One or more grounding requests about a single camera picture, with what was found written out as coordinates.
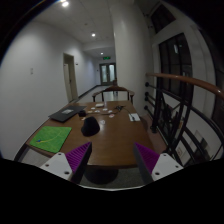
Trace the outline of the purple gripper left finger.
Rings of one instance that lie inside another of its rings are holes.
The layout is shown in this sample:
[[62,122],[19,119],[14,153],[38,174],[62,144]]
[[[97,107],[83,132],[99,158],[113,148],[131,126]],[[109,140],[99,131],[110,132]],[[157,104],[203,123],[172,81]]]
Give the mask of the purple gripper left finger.
[[56,153],[41,166],[41,169],[65,180],[79,184],[84,175],[91,153],[92,143],[88,142],[66,154],[62,152]]

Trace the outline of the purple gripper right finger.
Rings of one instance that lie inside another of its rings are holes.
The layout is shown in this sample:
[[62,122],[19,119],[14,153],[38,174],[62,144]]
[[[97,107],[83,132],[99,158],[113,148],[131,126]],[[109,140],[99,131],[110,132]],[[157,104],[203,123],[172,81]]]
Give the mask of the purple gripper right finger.
[[158,154],[153,150],[134,144],[134,156],[145,184],[152,183],[182,169],[167,153]]

